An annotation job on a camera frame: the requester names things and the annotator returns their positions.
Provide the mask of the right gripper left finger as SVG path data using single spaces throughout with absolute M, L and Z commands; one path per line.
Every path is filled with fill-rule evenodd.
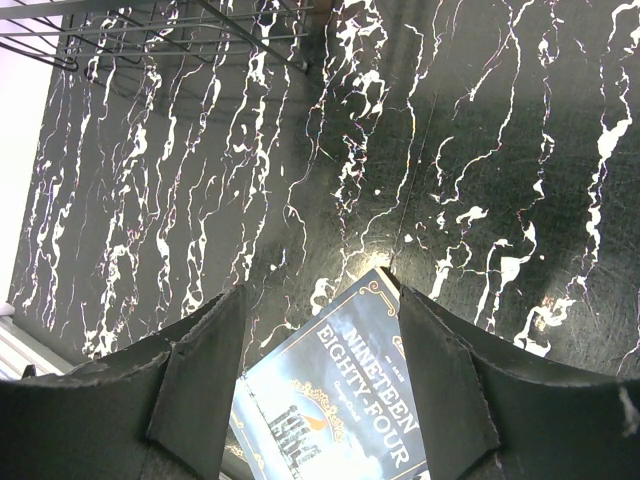
M 5 479 L 215 479 L 246 327 L 237 285 L 63 375 L 1 385 Z

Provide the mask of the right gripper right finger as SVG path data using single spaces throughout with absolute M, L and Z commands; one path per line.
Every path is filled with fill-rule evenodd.
M 433 479 L 636 479 L 639 382 L 536 356 L 401 290 Z

